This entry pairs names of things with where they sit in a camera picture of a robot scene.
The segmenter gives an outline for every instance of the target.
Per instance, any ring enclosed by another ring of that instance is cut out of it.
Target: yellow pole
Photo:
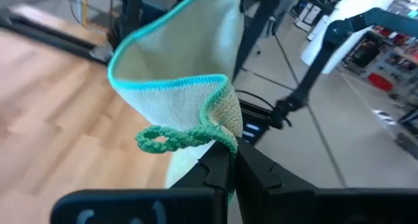
[[[87,2],[88,2],[88,0],[83,0],[82,25],[84,27],[87,27]]]

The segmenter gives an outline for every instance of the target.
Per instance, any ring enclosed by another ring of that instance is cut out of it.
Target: wooden floor
[[[106,67],[4,30],[0,49],[0,223],[48,223],[55,201],[77,189],[163,186],[170,154],[137,148],[135,135],[149,123],[115,94]]]

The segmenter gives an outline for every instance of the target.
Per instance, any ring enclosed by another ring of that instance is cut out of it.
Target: gray floor
[[[170,7],[173,0],[161,1]],[[108,0],[91,2],[108,9]],[[47,0],[37,6],[74,22],[68,2]],[[234,83],[237,89],[275,103],[297,86],[308,70],[299,58],[307,43],[306,33],[292,21],[290,16],[284,19],[278,40],[259,39],[262,53],[249,57],[247,71],[241,71]],[[240,97],[263,106],[257,99]],[[373,109],[394,118],[401,114],[384,92],[334,71],[317,81],[309,107],[289,116],[293,128],[271,129],[257,148],[317,187],[418,187],[418,162],[394,143],[393,126],[380,121]],[[236,200],[229,221],[240,222]]]

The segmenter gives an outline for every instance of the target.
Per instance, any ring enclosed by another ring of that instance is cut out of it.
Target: floor tile
[[[300,82],[306,71],[309,69],[309,66],[307,66],[300,58],[301,53],[307,47],[309,41],[306,39],[308,36],[307,32],[295,26],[293,24],[294,20],[295,19],[292,16],[287,14],[283,19],[276,36]]]
[[[258,39],[257,45],[253,48],[243,68],[290,88],[296,87],[296,82],[275,37]]]
[[[246,72],[241,72],[236,89],[254,93],[274,104],[290,91]],[[243,100],[266,107],[259,100],[239,94]],[[275,162],[318,187],[341,187],[329,155],[307,109],[289,115],[293,127],[271,129],[256,147]]]
[[[310,95],[349,187],[418,187],[418,161],[394,143],[339,73],[321,76]]]
[[[342,74],[342,76],[369,110],[384,111],[391,115],[394,120],[398,120],[405,114],[403,110],[395,106],[394,101],[386,92],[375,88],[358,78],[353,78],[346,74]],[[382,125],[388,130],[393,128],[393,126],[387,125],[386,123],[383,123]]]

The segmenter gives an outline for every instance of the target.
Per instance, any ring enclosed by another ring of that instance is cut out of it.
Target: teal towel edge
[[[162,25],[172,20],[179,12],[185,9],[187,6],[192,4],[194,0],[183,0],[172,10],[167,12],[161,18],[150,23],[149,25],[131,33],[126,37],[121,44],[116,48],[114,57],[110,60],[108,66],[108,79],[111,86],[115,89],[132,89],[132,90],[152,90],[152,89],[169,89],[169,88],[180,88],[190,85],[198,84],[211,84],[219,83],[219,86],[213,92],[211,96],[203,104],[199,112],[199,120],[201,124],[205,126],[212,125],[209,121],[208,112],[211,110],[211,106],[219,101],[219,98],[227,91],[228,77],[224,74],[209,74],[202,76],[190,76],[185,78],[179,78],[176,80],[153,80],[153,81],[131,81],[131,80],[120,80],[114,77],[113,73],[118,66],[120,57],[123,55],[126,47],[132,42],[146,36],[147,34],[155,31]]]
[[[166,85],[168,85],[167,86],[168,88],[172,87],[172,83],[169,83],[171,81],[167,81],[167,83],[165,83],[164,80],[149,81],[146,84],[145,83],[140,84],[138,82],[132,82],[128,80],[118,80],[114,78],[113,73],[114,73],[114,70],[116,69],[116,66],[119,63],[120,57],[123,55],[128,45],[140,39],[141,37],[144,37],[147,34],[155,31],[162,25],[166,24],[167,22],[172,20],[175,16],[177,16],[177,14],[179,14],[183,9],[188,7],[193,2],[194,0],[183,0],[178,5],[176,5],[172,10],[168,11],[165,15],[163,15],[159,19],[153,21],[152,23],[148,24],[147,26],[141,29],[138,29],[135,32],[132,32],[120,43],[120,45],[116,48],[114,57],[110,60],[110,63],[108,66],[108,79],[111,85],[114,86],[114,88],[147,89],[147,88],[154,88],[157,86],[161,88]]]

